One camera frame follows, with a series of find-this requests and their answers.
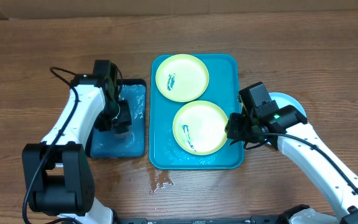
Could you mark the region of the yellow plate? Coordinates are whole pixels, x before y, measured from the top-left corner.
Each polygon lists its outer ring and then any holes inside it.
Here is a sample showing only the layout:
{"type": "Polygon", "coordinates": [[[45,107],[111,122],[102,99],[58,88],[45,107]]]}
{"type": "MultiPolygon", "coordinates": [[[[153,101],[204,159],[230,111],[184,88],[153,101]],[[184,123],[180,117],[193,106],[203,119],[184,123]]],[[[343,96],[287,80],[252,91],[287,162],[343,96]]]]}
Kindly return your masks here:
{"type": "Polygon", "coordinates": [[[192,101],[177,111],[172,124],[173,136],[186,152],[206,156],[225,145],[227,122],[227,115],[218,105],[192,101]]]}
{"type": "Polygon", "coordinates": [[[176,54],[166,58],[155,74],[157,89],[169,100],[188,102],[199,98],[209,85],[206,65],[190,54],[176,54]]]}

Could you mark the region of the light blue plate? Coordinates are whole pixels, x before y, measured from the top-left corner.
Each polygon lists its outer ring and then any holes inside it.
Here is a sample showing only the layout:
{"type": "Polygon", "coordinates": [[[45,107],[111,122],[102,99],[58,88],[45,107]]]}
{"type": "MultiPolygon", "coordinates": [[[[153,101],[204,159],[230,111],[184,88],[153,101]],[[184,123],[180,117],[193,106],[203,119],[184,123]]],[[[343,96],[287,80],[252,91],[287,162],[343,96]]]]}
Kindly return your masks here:
{"type": "Polygon", "coordinates": [[[268,128],[269,133],[286,134],[288,128],[308,122],[303,107],[292,96],[279,92],[269,95],[272,102],[278,106],[262,118],[262,123],[268,128]]]}

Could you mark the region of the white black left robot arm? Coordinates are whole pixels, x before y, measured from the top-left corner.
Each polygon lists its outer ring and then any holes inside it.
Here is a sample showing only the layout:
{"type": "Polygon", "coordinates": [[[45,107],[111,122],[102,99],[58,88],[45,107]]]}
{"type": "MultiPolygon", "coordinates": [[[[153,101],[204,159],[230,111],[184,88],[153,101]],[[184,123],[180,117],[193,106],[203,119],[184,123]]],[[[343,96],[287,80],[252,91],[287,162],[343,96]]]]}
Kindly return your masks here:
{"type": "Polygon", "coordinates": [[[76,74],[68,82],[70,97],[55,126],[38,143],[22,151],[27,211],[56,216],[66,223],[114,223],[114,211],[95,196],[94,179],[86,155],[92,131],[112,132],[114,138],[130,132],[131,112],[119,95],[121,72],[76,74]]]}

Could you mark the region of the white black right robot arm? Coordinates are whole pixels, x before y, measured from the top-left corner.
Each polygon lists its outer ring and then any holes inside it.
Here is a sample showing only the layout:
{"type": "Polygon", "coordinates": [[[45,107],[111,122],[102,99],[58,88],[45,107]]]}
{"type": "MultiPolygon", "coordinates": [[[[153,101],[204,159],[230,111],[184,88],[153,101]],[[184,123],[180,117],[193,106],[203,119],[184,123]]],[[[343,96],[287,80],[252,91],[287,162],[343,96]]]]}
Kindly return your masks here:
{"type": "Polygon", "coordinates": [[[358,223],[358,176],[316,134],[307,118],[294,106],[264,105],[265,116],[231,113],[225,127],[233,143],[259,147],[269,142],[292,160],[330,204],[341,223],[358,223]]]}

